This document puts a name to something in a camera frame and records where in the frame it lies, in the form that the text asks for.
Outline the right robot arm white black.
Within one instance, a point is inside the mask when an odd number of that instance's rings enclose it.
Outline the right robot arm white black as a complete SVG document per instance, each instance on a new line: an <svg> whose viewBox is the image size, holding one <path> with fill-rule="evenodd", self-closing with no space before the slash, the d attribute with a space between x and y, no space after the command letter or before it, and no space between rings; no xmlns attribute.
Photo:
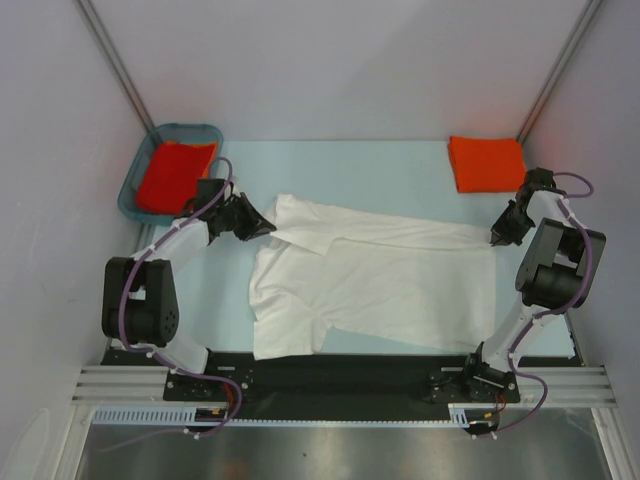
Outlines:
<svg viewBox="0 0 640 480"><path fill-rule="evenodd" d="M529 170L513 200L491 227L493 247L528 249L515 278L518 297L496 332L478 348L481 362L495 370L513 369L533 340L555 317L579 308L591 289L606 235L587 228L570 206L570 194L556 185L561 172Z"/></svg>

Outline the white printed t shirt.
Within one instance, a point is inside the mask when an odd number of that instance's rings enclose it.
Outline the white printed t shirt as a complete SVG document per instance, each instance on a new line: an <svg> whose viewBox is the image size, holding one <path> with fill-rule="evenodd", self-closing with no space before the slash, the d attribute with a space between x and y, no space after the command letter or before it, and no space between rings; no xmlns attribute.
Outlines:
<svg viewBox="0 0 640 480"><path fill-rule="evenodd" d="M319 352L329 330L445 351L496 322L486 229L324 205L281 194L249 281L258 360Z"/></svg>

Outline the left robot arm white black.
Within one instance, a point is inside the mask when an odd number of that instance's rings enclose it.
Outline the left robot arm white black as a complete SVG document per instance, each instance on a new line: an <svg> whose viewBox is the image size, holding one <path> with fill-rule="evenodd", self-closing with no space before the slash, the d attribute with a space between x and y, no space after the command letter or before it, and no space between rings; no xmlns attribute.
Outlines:
<svg viewBox="0 0 640 480"><path fill-rule="evenodd" d="M189 372L187 389L202 400L214 397L221 376L206 366L208 349L179 329L175 274L223 233L249 241L276 230L245 193L234 191L232 181L199 180L163 236L132 256L106 263L103 334L129 351Z"/></svg>

